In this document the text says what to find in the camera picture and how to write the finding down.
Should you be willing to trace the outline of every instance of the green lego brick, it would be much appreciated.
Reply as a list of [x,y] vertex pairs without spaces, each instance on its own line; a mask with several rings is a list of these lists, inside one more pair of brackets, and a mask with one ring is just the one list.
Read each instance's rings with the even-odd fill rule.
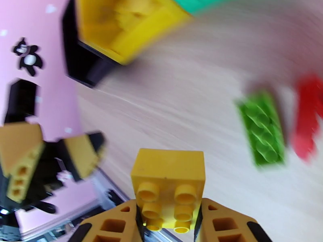
[[179,6],[192,15],[226,0],[174,0]]
[[273,98],[262,92],[239,102],[238,108],[245,124],[257,166],[283,164],[284,138]]

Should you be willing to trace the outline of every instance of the red lego brick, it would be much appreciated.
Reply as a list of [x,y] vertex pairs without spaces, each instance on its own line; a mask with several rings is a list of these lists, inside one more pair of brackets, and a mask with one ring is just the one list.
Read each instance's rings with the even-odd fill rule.
[[323,116],[323,81],[316,75],[304,77],[298,83],[298,112],[292,146],[303,160],[316,152],[314,136],[319,131],[318,116]]

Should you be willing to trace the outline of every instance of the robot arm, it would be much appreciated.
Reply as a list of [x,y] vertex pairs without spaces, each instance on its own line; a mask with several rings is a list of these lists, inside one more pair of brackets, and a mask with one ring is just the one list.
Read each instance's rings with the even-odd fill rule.
[[[135,200],[82,221],[69,242],[144,242],[145,227]],[[203,198],[194,242],[272,242],[257,221]]]

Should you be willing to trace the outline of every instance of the bear sticker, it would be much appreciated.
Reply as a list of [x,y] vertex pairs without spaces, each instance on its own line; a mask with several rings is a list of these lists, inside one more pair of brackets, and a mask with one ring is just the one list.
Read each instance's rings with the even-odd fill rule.
[[27,45],[25,37],[23,37],[12,50],[13,53],[20,57],[18,68],[25,68],[32,77],[37,75],[35,67],[42,69],[44,66],[41,57],[36,53],[38,49],[37,45]]

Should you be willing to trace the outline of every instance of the green-yellow brick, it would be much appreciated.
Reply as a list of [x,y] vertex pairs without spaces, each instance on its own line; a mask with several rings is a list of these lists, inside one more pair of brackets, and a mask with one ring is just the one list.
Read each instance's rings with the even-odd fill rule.
[[284,163],[284,138],[270,94],[262,92],[238,103],[257,166]]

